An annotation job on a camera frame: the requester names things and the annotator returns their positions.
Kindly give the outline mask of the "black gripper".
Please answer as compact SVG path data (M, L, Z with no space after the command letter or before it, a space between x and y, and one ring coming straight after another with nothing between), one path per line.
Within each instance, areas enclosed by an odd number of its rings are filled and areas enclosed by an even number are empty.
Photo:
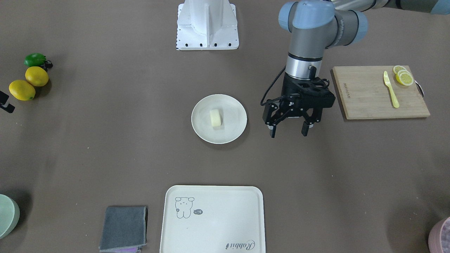
M263 102L263 121L269 124L271 138L275 138L276 124L288 117L303 117L302 136L307 136L311 124L321 121L324 108L331 108L335 95L328 88L329 81L296 79L288 74L283 78L281 96Z

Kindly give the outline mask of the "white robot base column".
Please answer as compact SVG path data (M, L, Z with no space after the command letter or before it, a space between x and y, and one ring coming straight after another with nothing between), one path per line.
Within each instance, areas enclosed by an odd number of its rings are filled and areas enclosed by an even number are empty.
M236 6L228 0L186 0L178 5L177 50L236 50Z

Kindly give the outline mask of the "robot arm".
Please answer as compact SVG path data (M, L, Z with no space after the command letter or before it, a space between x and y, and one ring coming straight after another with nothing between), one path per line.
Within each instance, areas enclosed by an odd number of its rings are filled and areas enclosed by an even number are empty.
M367 33L366 10L381 7L430 14L449 14L448 0L299 0L284 4L280 27L291 33L287 64L281 70L281 96L261 99L263 121L275 137L277 125L290 117L302 117L302 135L321 121L324 108L335 96L329 81L318 77L327 48L359 42Z

